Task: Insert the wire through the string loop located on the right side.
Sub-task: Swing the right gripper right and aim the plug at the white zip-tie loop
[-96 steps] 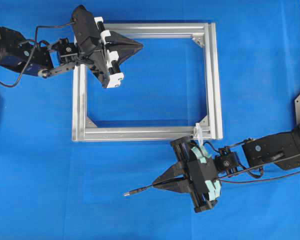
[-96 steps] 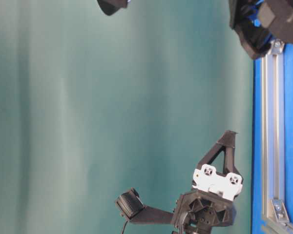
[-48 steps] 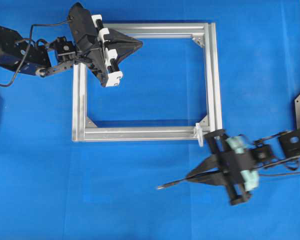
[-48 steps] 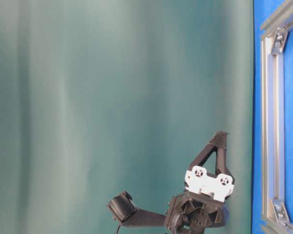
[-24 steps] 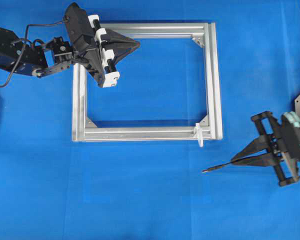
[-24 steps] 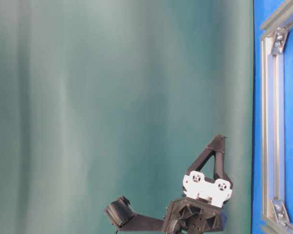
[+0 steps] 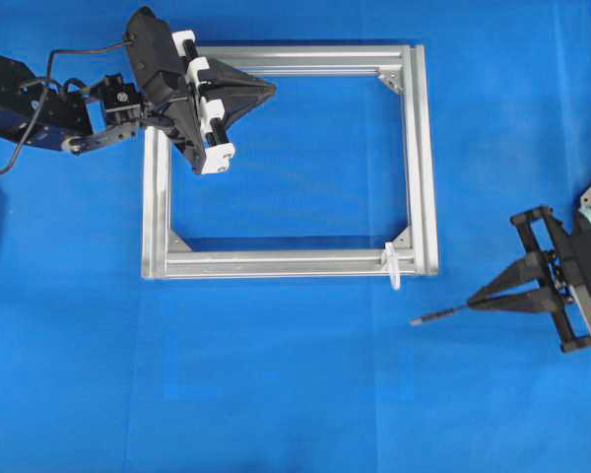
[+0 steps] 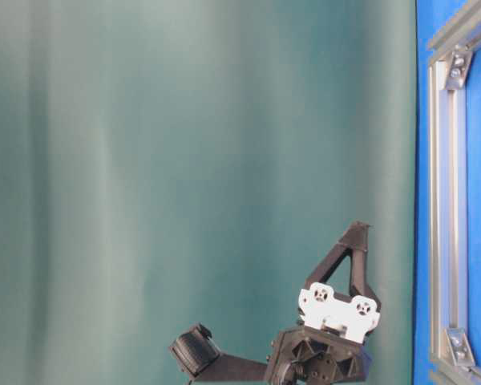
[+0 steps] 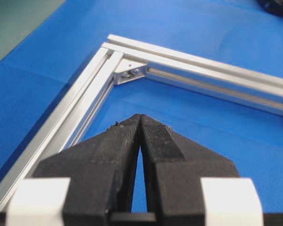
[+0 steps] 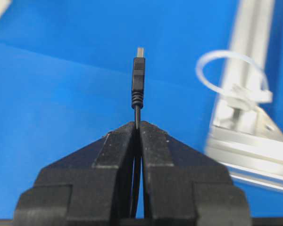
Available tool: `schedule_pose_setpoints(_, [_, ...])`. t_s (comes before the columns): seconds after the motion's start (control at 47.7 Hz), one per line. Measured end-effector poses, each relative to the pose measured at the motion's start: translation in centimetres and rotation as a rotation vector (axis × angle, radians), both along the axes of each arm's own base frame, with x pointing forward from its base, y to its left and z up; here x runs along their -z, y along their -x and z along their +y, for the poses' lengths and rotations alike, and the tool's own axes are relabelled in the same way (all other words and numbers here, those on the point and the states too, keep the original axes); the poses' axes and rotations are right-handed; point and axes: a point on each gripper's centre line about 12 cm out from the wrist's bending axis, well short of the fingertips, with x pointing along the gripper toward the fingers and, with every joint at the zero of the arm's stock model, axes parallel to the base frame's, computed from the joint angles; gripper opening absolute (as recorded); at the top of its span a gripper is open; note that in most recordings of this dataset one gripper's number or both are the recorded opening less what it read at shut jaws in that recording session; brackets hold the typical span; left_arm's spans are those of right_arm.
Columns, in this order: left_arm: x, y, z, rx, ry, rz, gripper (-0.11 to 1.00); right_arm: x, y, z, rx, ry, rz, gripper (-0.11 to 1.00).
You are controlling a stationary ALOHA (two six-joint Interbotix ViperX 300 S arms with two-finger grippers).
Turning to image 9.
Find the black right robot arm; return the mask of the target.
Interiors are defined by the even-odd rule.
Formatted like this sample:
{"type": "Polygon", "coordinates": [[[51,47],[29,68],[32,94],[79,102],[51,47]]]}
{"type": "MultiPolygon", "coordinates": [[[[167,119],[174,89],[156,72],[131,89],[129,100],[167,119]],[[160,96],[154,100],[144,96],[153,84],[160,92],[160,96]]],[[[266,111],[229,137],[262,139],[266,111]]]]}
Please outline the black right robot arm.
{"type": "Polygon", "coordinates": [[[257,0],[257,3],[270,14],[283,16],[283,0],[257,0]]]}

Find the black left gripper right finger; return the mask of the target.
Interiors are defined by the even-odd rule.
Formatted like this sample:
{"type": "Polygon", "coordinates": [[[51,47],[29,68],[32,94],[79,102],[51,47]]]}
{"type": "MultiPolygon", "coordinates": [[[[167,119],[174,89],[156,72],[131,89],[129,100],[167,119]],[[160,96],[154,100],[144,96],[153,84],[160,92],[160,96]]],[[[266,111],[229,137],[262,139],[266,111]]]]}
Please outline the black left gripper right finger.
{"type": "Polygon", "coordinates": [[[234,163],[141,115],[141,151],[147,209],[161,226],[203,226],[201,177],[238,178],[234,163]]]}

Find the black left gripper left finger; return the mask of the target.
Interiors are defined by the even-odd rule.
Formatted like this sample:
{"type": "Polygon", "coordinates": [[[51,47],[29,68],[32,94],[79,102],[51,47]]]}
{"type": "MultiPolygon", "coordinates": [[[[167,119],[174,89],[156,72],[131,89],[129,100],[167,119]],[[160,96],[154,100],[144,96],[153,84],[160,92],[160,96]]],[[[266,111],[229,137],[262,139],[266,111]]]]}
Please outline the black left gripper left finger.
{"type": "Polygon", "coordinates": [[[34,178],[71,179],[62,210],[66,226],[107,226],[111,212],[131,211],[140,119],[135,114],[40,161],[34,178]]]}

